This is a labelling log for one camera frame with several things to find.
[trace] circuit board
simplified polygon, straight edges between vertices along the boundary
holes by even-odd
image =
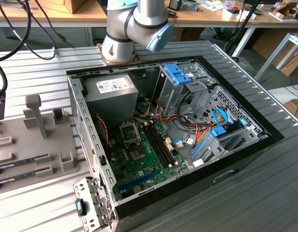
[[[152,127],[163,141],[167,137],[160,122]],[[156,154],[154,146],[147,137],[144,126],[138,126],[141,143],[124,147],[121,133],[115,134],[115,143],[110,148],[110,165],[115,174],[117,183],[113,187],[116,200],[122,200],[142,190],[184,173],[188,168],[176,151],[169,152],[174,163],[165,165],[161,156]]]

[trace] green motherboard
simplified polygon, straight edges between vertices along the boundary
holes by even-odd
[[[179,153],[167,150],[167,134],[160,122],[151,125],[151,133],[156,135],[154,137],[148,134],[147,127],[137,128],[141,137],[140,144],[126,148],[121,133],[114,133],[111,140],[109,159],[117,180],[113,187],[117,201],[182,174],[188,169]],[[133,131],[125,131],[124,135],[131,138]],[[156,139],[157,143],[152,144],[153,139]],[[167,151],[173,163],[167,164],[164,160],[161,155],[162,146],[164,155]]]

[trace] desk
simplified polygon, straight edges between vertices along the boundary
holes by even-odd
[[[235,176],[133,231],[287,231],[298,226],[298,120],[208,41],[169,43],[156,54],[138,45],[136,50],[142,60],[203,56],[285,139]],[[41,52],[45,55],[51,50]],[[29,51],[20,51],[1,63],[9,80],[7,119],[23,116],[24,96],[33,93],[41,96],[42,112],[64,107],[71,113],[66,70],[102,66],[103,61],[96,47],[59,49],[59,55],[45,62]],[[80,146],[77,131],[73,132],[75,144]],[[73,184],[88,176],[89,170],[81,149],[77,154],[77,173],[0,194],[0,231],[83,232]]]
[[[165,6],[169,5],[169,0],[165,1]],[[34,2],[30,2],[31,8],[36,7]],[[242,7],[242,3],[238,1],[238,6]],[[8,6],[3,6],[9,19],[13,22],[15,27],[26,27],[27,18],[24,12],[14,10]],[[183,11],[177,12],[177,19],[175,27],[217,27],[217,28],[234,28],[237,24],[237,19],[230,19],[225,21],[222,18],[222,11],[216,12],[207,10],[199,6],[198,12]],[[45,8],[53,26],[55,27],[106,27],[107,16],[103,12],[101,6],[96,0],[87,0],[75,14],[67,14]],[[40,10],[32,10],[33,14],[42,25],[49,27],[45,22],[45,17]],[[232,56],[238,57],[245,47],[246,43],[252,36],[256,28],[298,28],[298,23],[281,23],[274,17],[270,16],[269,10],[262,10],[263,15],[257,16],[255,20],[250,20],[246,26],[247,31],[238,44]],[[0,13],[0,27],[7,27],[8,24],[4,21]],[[35,22],[32,22],[32,26],[38,26]]]
[[[243,3],[239,0],[236,1],[239,8],[243,7]],[[169,0],[165,1],[165,6],[169,5]],[[214,27],[214,28],[234,28],[238,22],[238,19],[230,19],[228,21],[224,20],[222,17],[222,10],[217,10],[216,12],[205,9],[199,6],[197,12],[191,11],[177,11],[176,27]],[[263,15],[257,15],[256,19],[249,20],[246,25],[247,31],[239,42],[237,48],[232,54],[233,57],[238,57],[242,52],[243,48],[249,41],[254,30],[256,28],[298,28],[298,23],[282,23],[274,17],[270,16],[268,13],[272,10],[261,10]]]
[[[27,26],[27,14],[2,4],[3,9],[14,27]],[[43,27],[49,27],[48,22],[34,1],[30,1],[31,12],[41,22]],[[106,27],[107,16],[97,0],[87,0],[75,14],[67,14],[44,8],[54,27]],[[8,27],[0,12],[0,27]],[[32,27],[38,27],[32,20]]]

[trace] red cable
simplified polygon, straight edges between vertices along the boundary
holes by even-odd
[[[106,137],[107,137],[107,142],[106,142],[106,145],[107,145],[107,154],[108,154],[108,149],[109,149],[109,146],[108,146],[108,130],[107,130],[107,126],[106,124],[104,123],[104,121],[101,119],[101,117],[99,116],[96,116],[101,122],[102,124],[104,125],[104,128],[105,128],[105,131],[106,131]]]

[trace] white sticker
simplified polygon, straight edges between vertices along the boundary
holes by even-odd
[[[187,73],[186,76],[187,77],[194,77],[193,73]]]
[[[125,78],[112,79],[107,81],[99,81],[96,83],[100,93],[108,93],[122,89],[130,88]]]
[[[192,143],[193,143],[193,139],[189,138],[189,139],[187,140],[187,143],[188,143],[188,144],[192,144]]]
[[[199,165],[202,165],[204,162],[202,159],[198,159],[197,161],[193,162],[194,167],[198,167]]]

